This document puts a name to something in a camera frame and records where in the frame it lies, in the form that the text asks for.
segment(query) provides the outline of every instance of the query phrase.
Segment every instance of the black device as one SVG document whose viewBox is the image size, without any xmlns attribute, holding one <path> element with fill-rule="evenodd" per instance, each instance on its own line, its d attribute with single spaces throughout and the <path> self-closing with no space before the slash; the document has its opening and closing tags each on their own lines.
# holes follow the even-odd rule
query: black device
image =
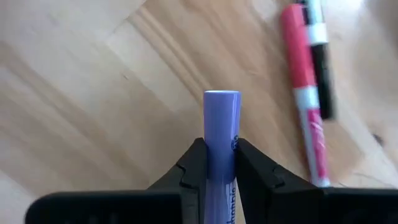
<svg viewBox="0 0 398 224">
<path fill-rule="evenodd" d="M 398 223 L 398 190 L 318 188 L 245 139 L 236 177 L 247 224 Z M 189 150 L 147 190 L 63 192 L 36 200 L 26 224 L 204 223 L 207 147 Z"/>
</svg>

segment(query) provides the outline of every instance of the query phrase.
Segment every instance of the red and white pen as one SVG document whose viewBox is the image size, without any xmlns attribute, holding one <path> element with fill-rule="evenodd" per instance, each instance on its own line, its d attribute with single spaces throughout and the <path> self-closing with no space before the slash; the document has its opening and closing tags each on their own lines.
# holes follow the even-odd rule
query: red and white pen
<svg viewBox="0 0 398 224">
<path fill-rule="evenodd" d="M 302 5 L 287 6 L 282 12 L 281 19 L 295 100 L 305 138 L 311 182 L 318 187 L 327 187 L 330 185 L 330 180 L 327 172 L 325 138 Z"/>
</svg>

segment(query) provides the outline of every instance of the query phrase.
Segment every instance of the wooden floor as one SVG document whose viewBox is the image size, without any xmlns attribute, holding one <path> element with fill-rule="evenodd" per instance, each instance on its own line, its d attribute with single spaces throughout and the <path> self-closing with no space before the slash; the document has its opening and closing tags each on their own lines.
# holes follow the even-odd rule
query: wooden floor
<svg viewBox="0 0 398 224">
<path fill-rule="evenodd" d="M 22 223 L 50 192 L 148 187 L 203 136 L 207 89 L 242 91 L 242 137 L 308 178 L 279 29 L 286 4 L 1 0 L 0 223 Z M 398 187 L 398 2 L 324 7 L 333 185 Z"/>
</svg>

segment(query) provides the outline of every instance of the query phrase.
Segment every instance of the purple cylinder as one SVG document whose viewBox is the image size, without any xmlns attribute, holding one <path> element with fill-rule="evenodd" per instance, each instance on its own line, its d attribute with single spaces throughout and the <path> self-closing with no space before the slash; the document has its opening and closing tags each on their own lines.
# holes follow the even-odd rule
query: purple cylinder
<svg viewBox="0 0 398 224">
<path fill-rule="evenodd" d="M 203 115 L 208 146 L 206 224 L 235 223 L 234 150 L 238 143 L 241 93 L 205 91 Z"/>
</svg>

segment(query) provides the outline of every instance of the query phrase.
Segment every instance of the white band on marker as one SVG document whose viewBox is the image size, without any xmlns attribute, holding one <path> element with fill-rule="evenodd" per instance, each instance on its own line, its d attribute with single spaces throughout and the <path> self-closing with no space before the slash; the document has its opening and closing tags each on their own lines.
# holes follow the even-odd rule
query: white band on marker
<svg viewBox="0 0 398 224">
<path fill-rule="evenodd" d="M 324 22 L 308 25 L 307 30 L 308 40 L 310 41 L 311 46 L 328 43 L 328 34 L 326 31 L 326 24 Z"/>
</svg>

